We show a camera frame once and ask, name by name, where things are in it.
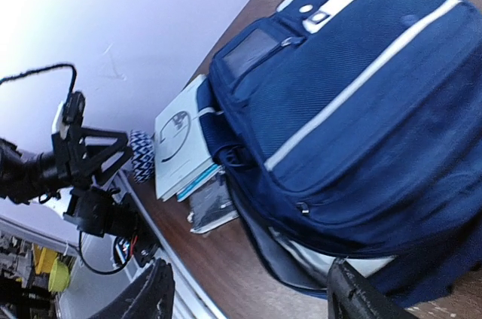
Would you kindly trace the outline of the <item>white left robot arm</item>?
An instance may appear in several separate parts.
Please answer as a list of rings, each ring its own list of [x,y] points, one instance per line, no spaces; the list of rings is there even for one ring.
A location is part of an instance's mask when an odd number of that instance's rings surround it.
[[[143,131],[104,131],[83,125],[85,98],[81,92],[69,94],[60,105],[51,136],[53,150],[25,158],[16,145],[1,141],[1,197],[15,204],[33,199],[60,197],[64,188],[71,199],[63,217],[77,227],[80,235],[123,240],[127,249],[123,262],[136,259],[145,266],[160,247],[147,223],[135,210],[132,198],[121,202],[118,189],[105,185],[124,164],[131,163],[136,181],[154,176],[154,142]]]

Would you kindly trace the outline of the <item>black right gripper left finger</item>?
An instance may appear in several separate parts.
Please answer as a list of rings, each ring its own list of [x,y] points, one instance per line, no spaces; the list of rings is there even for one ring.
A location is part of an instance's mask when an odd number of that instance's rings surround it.
[[[174,297],[172,266],[156,259],[110,304],[90,318],[172,318]]]

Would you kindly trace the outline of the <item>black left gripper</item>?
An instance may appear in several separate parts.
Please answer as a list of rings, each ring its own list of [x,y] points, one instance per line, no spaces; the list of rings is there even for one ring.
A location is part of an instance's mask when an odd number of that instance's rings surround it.
[[[125,132],[72,125],[65,138],[52,135],[56,176],[66,186],[103,186],[132,157]]]

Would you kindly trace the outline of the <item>navy blue student backpack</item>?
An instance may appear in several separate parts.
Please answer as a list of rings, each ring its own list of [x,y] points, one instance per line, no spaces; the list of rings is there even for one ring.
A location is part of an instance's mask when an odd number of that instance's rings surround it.
[[[346,260],[408,307],[481,262],[481,13],[469,0],[284,0],[212,58],[210,154],[278,282]]]

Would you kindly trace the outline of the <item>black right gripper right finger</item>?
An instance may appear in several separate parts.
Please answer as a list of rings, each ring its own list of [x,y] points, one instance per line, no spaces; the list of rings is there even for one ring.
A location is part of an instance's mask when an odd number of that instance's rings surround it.
[[[345,259],[337,258],[328,272],[328,318],[402,319],[416,316],[375,289]]]

